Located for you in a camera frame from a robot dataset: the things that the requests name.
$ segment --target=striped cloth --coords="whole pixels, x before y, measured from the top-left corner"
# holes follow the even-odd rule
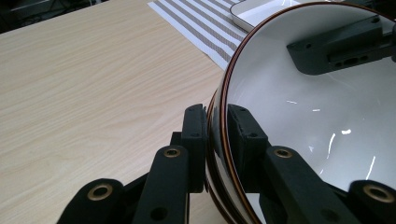
[[[238,0],[159,0],[148,5],[186,36],[220,68],[226,69],[247,33],[233,23]]]

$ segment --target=wooden table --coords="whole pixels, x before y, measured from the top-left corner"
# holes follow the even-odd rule
[[[0,223],[55,223],[85,184],[127,184],[222,71],[141,0],[0,35]],[[209,194],[191,223],[224,223]]]

